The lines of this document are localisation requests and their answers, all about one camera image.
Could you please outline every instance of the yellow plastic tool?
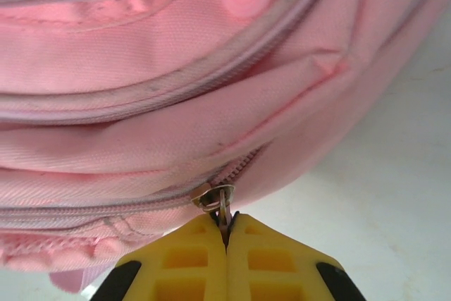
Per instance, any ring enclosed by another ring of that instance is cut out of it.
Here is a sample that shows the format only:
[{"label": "yellow plastic tool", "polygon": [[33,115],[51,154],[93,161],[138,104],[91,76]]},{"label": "yellow plastic tool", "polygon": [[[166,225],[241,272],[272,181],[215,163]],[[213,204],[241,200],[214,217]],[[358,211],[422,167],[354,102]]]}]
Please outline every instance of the yellow plastic tool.
[{"label": "yellow plastic tool", "polygon": [[92,301],[364,301],[333,258],[246,214],[210,215],[122,258]]}]

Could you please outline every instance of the backpack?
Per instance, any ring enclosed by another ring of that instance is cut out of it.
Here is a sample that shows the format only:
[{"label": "backpack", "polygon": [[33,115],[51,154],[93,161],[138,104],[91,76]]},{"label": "backpack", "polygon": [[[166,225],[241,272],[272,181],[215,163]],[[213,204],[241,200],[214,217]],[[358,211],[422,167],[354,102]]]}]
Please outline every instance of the backpack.
[{"label": "backpack", "polygon": [[0,0],[0,255],[77,292],[315,166],[449,0]]}]

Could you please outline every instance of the zipper slider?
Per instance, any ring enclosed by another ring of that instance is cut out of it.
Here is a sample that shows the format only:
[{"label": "zipper slider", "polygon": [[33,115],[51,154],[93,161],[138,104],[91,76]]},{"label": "zipper slider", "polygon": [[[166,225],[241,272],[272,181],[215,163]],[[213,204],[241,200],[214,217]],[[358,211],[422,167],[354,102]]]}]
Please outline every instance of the zipper slider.
[{"label": "zipper slider", "polygon": [[232,223],[230,203],[234,191],[234,185],[212,187],[209,183],[205,183],[194,189],[190,195],[192,203],[205,213],[210,214],[218,225],[225,248],[228,246],[230,237],[230,224]]}]

